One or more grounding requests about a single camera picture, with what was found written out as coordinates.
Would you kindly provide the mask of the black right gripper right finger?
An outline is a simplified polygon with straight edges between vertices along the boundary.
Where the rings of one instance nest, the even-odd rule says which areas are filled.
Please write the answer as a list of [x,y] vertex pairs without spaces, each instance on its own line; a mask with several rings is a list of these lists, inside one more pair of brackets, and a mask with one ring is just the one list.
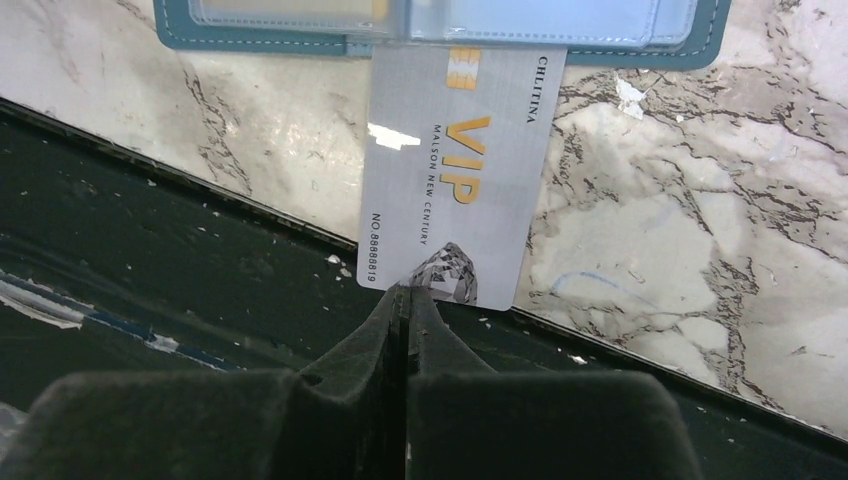
[[682,415],[633,371],[500,373],[408,292],[411,479],[699,479]]

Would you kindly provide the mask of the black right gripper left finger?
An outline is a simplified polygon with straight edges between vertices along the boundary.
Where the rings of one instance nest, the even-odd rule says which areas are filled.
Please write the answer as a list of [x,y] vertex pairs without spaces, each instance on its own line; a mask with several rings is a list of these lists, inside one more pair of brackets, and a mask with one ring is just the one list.
[[5,479],[400,479],[406,291],[306,368],[88,372],[37,399]]

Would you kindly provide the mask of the silver VIP card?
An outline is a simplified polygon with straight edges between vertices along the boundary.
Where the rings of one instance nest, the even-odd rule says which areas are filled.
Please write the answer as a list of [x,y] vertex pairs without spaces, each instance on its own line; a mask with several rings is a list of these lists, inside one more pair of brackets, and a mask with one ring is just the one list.
[[565,63],[562,49],[374,49],[361,286],[510,308]]

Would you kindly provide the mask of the blue leather card holder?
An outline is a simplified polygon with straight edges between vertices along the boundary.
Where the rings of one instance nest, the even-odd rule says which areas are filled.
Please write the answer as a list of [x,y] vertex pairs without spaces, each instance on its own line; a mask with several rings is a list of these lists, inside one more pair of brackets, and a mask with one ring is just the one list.
[[717,57],[727,1],[156,1],[184,51],[369,57],[378,43],[560,48],[571,65],[687,71]]

